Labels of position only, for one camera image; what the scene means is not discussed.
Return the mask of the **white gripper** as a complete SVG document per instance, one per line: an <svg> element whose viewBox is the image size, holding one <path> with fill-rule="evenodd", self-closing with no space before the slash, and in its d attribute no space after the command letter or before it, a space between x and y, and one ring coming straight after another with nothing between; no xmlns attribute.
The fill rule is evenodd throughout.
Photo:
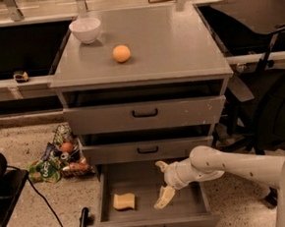
<svg viewBox="0 0 285 227"><path fill-rule="evenodd" d="M190 183L208 182L219 179L224 172L199 170L191 164L190 159L184 159L181 162L165 163L162 160L156 161L155 165L163 172L166 187L161 186L158 201L153 206L155 209L163 209L172 201L176 195L175 190L179 191L187 187Z"/></svg>

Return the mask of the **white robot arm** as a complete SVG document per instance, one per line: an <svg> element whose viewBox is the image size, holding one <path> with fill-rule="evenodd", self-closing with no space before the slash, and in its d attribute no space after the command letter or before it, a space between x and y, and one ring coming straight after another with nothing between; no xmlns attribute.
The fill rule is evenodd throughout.
<svg viewBox="0 0 285 227"><path fill-rule="evenodd" d="M156 209L164 208L177 191L190 183L218 179L228 172L278 190L275 227L285 227L285 155L227 153L200 145L189 156L182 161L166 164L159 160L155 164L163 172L166 183L160 189Z"/></svg>

